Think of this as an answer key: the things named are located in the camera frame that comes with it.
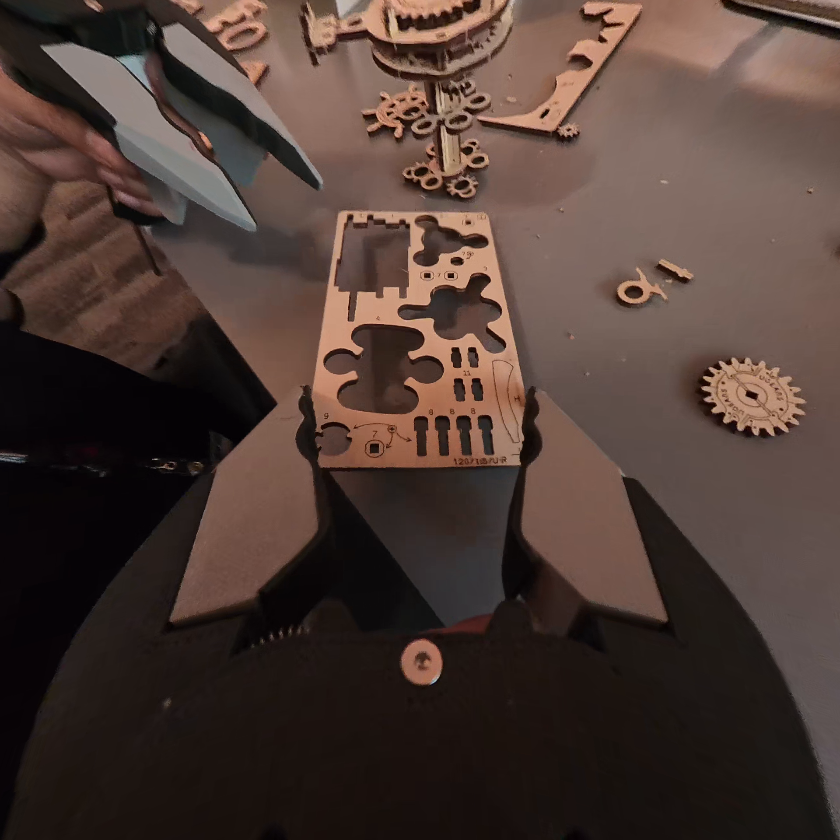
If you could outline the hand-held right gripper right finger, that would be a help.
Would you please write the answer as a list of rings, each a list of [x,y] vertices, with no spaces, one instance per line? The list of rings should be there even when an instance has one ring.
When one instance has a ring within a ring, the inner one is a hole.
[[[621,470],[549,398],[530,389],[511,500],[511,598],[540,631],[608,616],[661,627],[668,615]]]

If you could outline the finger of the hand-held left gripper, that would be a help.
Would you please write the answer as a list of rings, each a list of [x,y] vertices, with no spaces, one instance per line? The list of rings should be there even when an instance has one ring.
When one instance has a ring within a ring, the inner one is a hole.
[[[140,68],[138,59],[126,67],[81,46],[42,50],[114,119],[120,152],[141,170],[152,201],[168,221],[182,225],[191,201],[249,232],[256,230],[255,219],[200,138],[173,123],[146,85],[147,77],[133,73]]]
[[[249,186],[267,154],[315,189],[322,178],[242,70],[183,24],[162,28],[164,95],[203,133],[232,181]]]

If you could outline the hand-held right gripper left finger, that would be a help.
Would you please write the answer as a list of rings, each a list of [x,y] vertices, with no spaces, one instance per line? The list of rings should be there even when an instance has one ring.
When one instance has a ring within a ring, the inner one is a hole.
[[[170,622],[249,614],[299,623],[327,593],[336,561],[307,385],[291,393],[215,469]]]

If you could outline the wooden cogwheel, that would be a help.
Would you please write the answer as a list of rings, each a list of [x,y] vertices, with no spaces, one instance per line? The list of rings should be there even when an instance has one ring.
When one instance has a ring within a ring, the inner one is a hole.
[[[805,414],[800,388],[779,367],[764,361],[721,360],[702,376],[700,390],[712,414],[753,437],[787,433]]]

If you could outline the wooden gear model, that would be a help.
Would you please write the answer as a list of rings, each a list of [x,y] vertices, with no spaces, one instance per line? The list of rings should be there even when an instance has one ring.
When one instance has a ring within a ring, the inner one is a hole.
[[[309,3],[301,26],[317,63],[342,39],[363,38],[374,62],[388,75],[423,89],[427,115],[406,130],[430,139],[427,160],[408,166],[403,177],[428,192],[445,189],[472,198],[474,172],[489,164],[475,139],[464,139],[479,112],[491,105],[472,78],[505,44],[513,23],[508,1],[373,1],[348,17],[318,16]]]

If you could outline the wooden sheet with cutouts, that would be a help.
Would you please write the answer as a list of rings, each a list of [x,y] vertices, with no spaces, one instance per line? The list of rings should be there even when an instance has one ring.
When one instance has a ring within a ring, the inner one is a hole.
[[[518,467],[525,389],[489,215],[342,212],[311,390],[323,468]]]

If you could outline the person's left forearm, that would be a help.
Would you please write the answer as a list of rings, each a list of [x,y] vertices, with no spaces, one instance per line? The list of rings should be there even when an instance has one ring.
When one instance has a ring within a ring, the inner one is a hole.
[[[1,278],[46,235],[43,211],[51,180],[16,157],[1,159]]]

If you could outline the person's left hand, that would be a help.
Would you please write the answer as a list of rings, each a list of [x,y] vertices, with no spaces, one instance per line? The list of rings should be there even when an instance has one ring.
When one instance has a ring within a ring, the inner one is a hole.
[[[92,182],[118,203],[161,217],[140,171],[74,112],[41,100],[1,69],[2,166],[15,165],[39,186]]]

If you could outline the wooden sheet remnant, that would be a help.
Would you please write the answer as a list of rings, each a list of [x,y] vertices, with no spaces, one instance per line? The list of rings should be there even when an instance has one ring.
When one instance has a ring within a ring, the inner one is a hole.
[[[267,3],[261,1],[235,1],[213,14],[199,12],[205,28],[236,58],[254,85],[258,85],[268,71],[264,60],[248,58],[270,35],[266,23],[268,8]]]

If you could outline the curved wooden frame offcut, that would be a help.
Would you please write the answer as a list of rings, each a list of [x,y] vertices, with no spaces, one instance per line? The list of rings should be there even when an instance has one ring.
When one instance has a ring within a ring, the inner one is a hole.
[[[600,20],[600,30],[595,38],[577,41],[566,57],[568,61],[582,60],[584,66],[560,73],[555,78],[552,95],[535,109],[506,117],[480,117],[479,121],[507,130],[558,136],[557,129],[570,123],[567,118],[571,111],[636,24],[642,11],[640,3],[584,3],[580,9],[581,15]]]

